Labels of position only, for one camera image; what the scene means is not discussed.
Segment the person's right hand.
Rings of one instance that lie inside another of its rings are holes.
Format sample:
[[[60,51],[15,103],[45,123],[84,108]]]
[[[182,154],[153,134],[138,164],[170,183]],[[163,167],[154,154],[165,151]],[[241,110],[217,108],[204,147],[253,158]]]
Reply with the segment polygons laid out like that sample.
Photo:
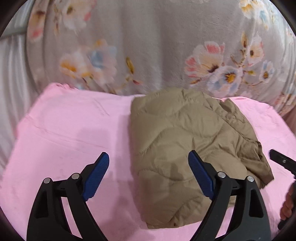
[[[290,186],[286,196],[285,196],[285,202],[283,203],[283,206],[280,210],[280,219],[286,220],[287,218],[290,218],[292,216],[292,209],[293,209],[293,184]]]

